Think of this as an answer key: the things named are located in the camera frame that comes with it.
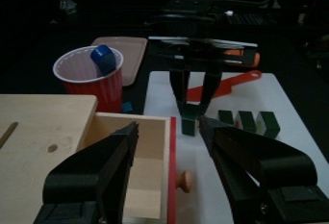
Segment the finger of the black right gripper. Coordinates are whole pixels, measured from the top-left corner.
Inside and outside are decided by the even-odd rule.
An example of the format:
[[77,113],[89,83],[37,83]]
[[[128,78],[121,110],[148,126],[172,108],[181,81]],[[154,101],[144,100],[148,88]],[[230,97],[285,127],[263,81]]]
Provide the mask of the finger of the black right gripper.
[[177,99],[180,113],[184,113],[186,106],[188,86],[189,86],[190,72],[186,70],[173,70],[170,72],[170,83]]
[[222,76],[222,69],[212,69],[206,72],[204,79],[204,90],[200,102],[200,113],[208,111],[209,105],[212,103],[214,93],[218,89]]

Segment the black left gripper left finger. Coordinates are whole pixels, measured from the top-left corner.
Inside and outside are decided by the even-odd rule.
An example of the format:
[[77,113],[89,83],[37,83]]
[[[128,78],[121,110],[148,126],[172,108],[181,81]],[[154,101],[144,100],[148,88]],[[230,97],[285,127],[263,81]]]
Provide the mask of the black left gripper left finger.
[[132,122],[59,164],[34,224],[122,224],[138,138]]

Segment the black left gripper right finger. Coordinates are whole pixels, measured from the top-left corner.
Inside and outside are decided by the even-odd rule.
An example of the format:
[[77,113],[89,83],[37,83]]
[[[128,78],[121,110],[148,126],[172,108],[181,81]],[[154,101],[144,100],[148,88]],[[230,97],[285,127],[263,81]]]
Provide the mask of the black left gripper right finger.
[[276,139],[200,117],[235,224],[329,224],[312,158]]

